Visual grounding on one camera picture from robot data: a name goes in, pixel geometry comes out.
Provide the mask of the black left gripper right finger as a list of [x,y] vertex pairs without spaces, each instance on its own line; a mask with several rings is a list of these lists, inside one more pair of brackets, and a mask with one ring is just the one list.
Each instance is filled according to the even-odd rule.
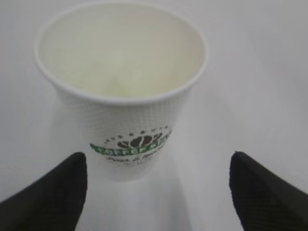
[[308,195],[243,152],[230,162],[233,206],[245,231],[306,231]]

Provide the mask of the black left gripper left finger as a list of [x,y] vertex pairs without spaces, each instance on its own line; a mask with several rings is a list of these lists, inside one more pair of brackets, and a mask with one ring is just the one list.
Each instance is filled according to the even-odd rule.
[[87,194],[84,153],[74,153],[0,204],[2,231],[74,231]]

